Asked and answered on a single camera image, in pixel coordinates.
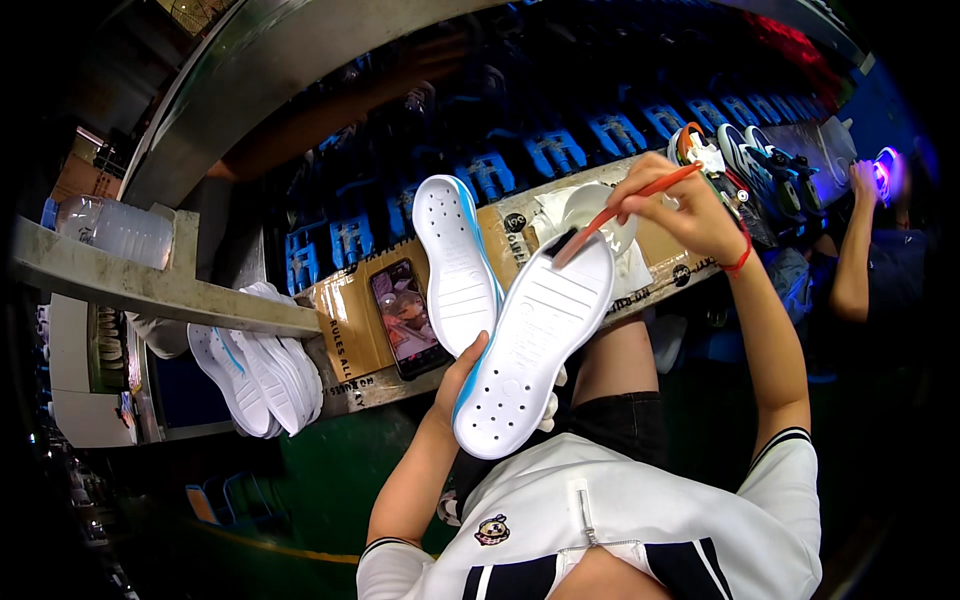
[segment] embroidered patch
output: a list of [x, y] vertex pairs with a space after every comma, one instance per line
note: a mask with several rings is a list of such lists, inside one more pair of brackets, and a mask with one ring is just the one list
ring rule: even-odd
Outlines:
[[507, 528], [507, 518], [504, 515], [488, 518], [480, 523], [480, 531], [473, 536], [477, 538], [480, 545], [496, 546], [510, 536], [510, 530]]

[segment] paintbrush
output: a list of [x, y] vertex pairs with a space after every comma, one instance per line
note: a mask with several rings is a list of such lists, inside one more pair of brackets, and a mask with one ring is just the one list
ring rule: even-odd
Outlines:
[[[687, 175], [693, 173], [694, 171], [699, 171], [704, 166], [704, 163], [694, 162], [693, 164], [688, 164], [685, 167], [677, 169], [670, 175], [665, 175], [660, 179], [650, 183], [636, 194], [632, 196], [643, 196], [649, 197], [653, 196], [657, 192], [662, 192], [666, 188], [670, 187], [677, 181], [683, 179]], [[589, 224], [577, 231], [577, 228], [570, 228], [570, 231], [565, 233], [557, 243], [547, 250], [543, 251], [544, 254], [553, 258], [553, 268], [562, 269], [566, 263], [570, 262], [570, 259], [573, 258], [573, 255], [576, 254], [583, 246], [586, 244], [588, 238], [595, 232], [600, 230], [600, 227], [603, 224], [607, 223], [610, 219], [616, 217], [619, 214], [619, 210], [616, 207], [607, 207], [600, 211], [600, 214], [593, 217], [593, 220]]]

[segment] green floor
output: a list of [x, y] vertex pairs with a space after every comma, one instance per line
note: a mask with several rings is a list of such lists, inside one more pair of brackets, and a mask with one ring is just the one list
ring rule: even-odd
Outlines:
[[[896, 457], [883, 456], [894, 450], [869, 440], [907, 417], [916, 376], [899, 371], [811, 385], [824, 557], [865, 512], [882, 514], [892, 501], [885, 473], [872, 466], [895, 466]], [[736, 489], [754, 442], [749, 385], [744, 367], [693, 361], [661, 379], [671, 470]], [[127, 485], [123, 508], [134, 536], [121, 548], [141, 597], [354, 597], [353, 563], [371, 506], [410, 443], [422, 406], [400, 403], [315, 423], [293, 439], [228, 434], [179, 448], [164, 444], [126, 462], [111, 458], [114, 468], [137, 466], [140, 474]], [[183, 484], [244, 468], [286, 515], [231, 530], [199, 524]], [[424, 548], [439, 553], [454, 533], [435, 520]]]

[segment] phone screen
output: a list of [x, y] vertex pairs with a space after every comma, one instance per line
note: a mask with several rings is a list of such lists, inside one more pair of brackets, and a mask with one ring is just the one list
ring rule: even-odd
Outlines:
[[448, 354], [433, 332], [410, 261], [376, 273], [370, 284], [400, 376], [416, 377], [446, 362]]

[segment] plastic bottle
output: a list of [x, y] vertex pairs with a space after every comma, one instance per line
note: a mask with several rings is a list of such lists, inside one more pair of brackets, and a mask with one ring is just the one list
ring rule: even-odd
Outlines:
[[104, 252], [163, 269], [170, 257], [174, 226], [164, 217], [98, 196], [48, 198], [40, 224]]

